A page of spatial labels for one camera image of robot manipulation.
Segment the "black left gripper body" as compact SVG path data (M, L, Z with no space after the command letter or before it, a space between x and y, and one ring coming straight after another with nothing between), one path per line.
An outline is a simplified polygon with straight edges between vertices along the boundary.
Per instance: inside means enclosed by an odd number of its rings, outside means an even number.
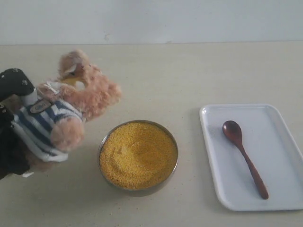
M0 178L15 174L22 175L29 169L24 153L26 147L16 133L13 113L0 103Z

